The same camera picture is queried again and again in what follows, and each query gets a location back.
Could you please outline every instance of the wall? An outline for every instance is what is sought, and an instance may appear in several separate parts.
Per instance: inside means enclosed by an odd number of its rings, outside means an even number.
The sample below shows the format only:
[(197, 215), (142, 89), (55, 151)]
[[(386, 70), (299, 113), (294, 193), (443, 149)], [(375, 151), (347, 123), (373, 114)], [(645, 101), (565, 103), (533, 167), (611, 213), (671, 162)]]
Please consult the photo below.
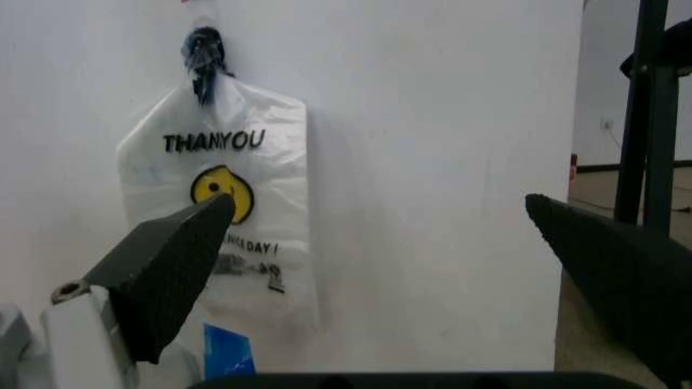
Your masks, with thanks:
[[(634, 49), (639, 2), (591, 0), (582, 25), (573, 150), (580, 165), (620, 162), (629, 80), (620, 64)], [(667, 25), (692, 17), (692, 2), (670, 0)], [(601, 123), (612, 121), (610, 133)], [(692, 159), (692, 80), (681, 79), (676, 159)]]
[[(310, 107), (323, 332), (262, 366), (552, 369), (559, 266), (523, 196), (566, 197), (582, 4), (215, 7), (238, 77)], [(114, 147), (182, 79), (189, 19), (0, 0), (0, 297), (34, 323), (126, 233)]]

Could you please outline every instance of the wall outlet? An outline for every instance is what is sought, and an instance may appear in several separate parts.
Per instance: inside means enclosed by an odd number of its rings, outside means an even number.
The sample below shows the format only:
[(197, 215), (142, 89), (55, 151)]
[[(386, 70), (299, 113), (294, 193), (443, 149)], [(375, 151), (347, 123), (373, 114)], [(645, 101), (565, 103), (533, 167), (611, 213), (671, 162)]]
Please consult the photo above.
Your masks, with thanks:
[(613, 130), (613, 119), (611, 118), (601, 118), (600, 119), (600, 129), (602, 131), (611, 131)]

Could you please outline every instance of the white wall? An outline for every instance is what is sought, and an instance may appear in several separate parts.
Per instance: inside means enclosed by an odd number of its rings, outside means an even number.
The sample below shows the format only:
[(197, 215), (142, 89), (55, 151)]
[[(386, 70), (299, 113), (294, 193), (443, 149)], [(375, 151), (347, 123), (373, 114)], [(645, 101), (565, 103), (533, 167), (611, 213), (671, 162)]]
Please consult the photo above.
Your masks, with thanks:
[[(582, 25), (573, 150), (580, 165), (620, 163), (629, 80), (620, 72), (634, 49), (639, 1), (591, 0)], [(692, 2), (670, 0), (667, 25), (692, 18)], [(692, 80), (681, 79), (676, 159), (692, 159)], [(601, 127), (613, 123), (612, 135)]]
[[(310, 107), (323, 333), (279, 370), (552, 369), (557, 260), (523, 196), (566, 197), (580, 2), (236, 0), (240, 79)], [(2, 299), (126, 233), (114, 147), (180, 80), (174, 0), (0, 0)]]

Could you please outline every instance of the screw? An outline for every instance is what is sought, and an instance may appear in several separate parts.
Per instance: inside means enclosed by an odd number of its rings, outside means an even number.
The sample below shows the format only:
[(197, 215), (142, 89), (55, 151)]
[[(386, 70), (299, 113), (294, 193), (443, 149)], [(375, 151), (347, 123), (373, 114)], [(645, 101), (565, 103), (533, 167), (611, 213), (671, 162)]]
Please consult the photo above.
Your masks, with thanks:
[(50, 302), (52, 302), (55, 306), (57, 304), (60, 304), (61, 302), (69, 301), (75, 297), (79, 297), (85, 293), (89, 293), (89, 284), (87, 284), (86, 281), (71, 281), (55, 289), (53, 293), (50, 295)]

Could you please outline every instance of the blue object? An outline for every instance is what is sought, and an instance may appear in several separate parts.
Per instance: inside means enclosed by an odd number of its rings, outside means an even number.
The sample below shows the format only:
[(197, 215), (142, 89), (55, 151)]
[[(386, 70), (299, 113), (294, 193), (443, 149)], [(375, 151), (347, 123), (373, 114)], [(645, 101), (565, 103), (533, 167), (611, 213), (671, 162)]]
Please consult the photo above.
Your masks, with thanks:
[(222, 328), (204, 324), (204, 378), (254, 375), (250, 340)]

